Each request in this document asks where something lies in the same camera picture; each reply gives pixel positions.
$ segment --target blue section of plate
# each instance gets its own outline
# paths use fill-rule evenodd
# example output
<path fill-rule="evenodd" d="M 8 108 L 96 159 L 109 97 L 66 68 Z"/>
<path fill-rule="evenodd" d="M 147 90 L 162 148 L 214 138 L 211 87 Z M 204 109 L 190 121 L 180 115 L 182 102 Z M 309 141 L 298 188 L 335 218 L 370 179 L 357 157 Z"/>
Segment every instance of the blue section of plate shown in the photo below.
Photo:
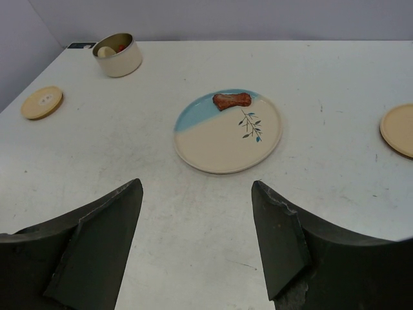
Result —
<path fill-rule="evenodd" d="M 181 132 L 187 130 L 203 121 L 218 116 L 220 113 L 225 113 L 225 110 L 220 112 L 212 102 L 212 97 L 215 94 L 239 94 L 240 92 L 246 92 L 252 99 L 256 99 L 259 96 L 256 92 L 237 88 L 220 90 L 219 92 L 212 92 L 202 96 L 182 111 L 176 121 L 174 131 Z"/>

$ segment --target blue and beige plate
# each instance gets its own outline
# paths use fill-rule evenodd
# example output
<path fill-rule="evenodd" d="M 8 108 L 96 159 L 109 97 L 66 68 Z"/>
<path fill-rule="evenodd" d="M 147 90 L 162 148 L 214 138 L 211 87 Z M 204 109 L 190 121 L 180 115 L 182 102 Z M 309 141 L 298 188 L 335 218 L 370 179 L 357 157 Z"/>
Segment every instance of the blue and beige plate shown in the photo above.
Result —
<path fill-rule="evenodd" d="M 251 95 L 249 107 L 219 111 L 215 94 Z M 282 133 L 281 117 L 267 98 L 248 90 L 227 89 L 192 102 L 178 117 L 175 149 L 189 165 L 205 172 L 225 174 L 250 168 L 276 147 Z"/>

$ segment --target plant branch print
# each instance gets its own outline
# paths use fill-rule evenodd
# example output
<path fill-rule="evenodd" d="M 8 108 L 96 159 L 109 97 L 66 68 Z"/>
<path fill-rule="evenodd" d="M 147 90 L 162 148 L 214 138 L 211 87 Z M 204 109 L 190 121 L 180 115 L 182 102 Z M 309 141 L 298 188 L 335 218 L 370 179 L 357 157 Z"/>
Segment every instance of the plant branch print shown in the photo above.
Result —
<path fill-rule="evenodd" d="M 248 138 L 248 137 L 254 137 L 255 134 L 255 138 L 257 142 L 263 141 L 261 139 L 261 135 L 263 134 L 263 132 L 261 131 L 261 129 L 259 127 L 261 127 L 261 121 L 258 119 L 258 116 L 256 116 L 255 113 L 245 113 L 243 109 L 241 109 L 241 111 L 244 114 L 244 118 L 242 119 L 242 121 L 240 121 L 238 123 L 239 126 L 242 125 L 242 127 L 246 127 L 246 131 L 247 134 L 245 134 L 243 136 L 244 138 Z"/>

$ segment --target wooden lid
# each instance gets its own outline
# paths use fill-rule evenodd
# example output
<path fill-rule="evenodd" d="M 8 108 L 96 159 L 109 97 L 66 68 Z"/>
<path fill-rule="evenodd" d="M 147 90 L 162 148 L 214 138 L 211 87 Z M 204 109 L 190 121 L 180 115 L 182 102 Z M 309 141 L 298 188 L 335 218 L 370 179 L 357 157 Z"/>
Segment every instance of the wooden lid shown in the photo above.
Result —
<path fill-rule="evenodd" d="M 413 103 L 388 111 L 381 120 L 380 132 L 393 149 L 413 158 Z"/>
<path fill-rule="evenodd" d="M 63 93 L 56 86 L 49 86 L 31 94 L 21 106 L 21 113 L 27 119 L 41 119 L 51 115 L 62 103 Z"/>

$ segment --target beige pot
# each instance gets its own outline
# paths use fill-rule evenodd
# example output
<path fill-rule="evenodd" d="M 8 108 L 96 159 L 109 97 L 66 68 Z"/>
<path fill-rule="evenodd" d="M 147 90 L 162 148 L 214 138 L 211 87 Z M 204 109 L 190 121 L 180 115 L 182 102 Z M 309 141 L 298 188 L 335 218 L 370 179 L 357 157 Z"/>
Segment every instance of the beige pot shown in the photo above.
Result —
<path fill-rule="evenodd" d="M 125 47 L 121 52 L 108 57 L 98 57 L 101 47 L 110 47 L 118 51 L 119 46 Z M 92 50 L 96 61 L 103 72 L 110 77 L 118 78 L 135 71 L 142 63 L 142 54 L 131 34 L 114 34 L 100 41 Z"/>

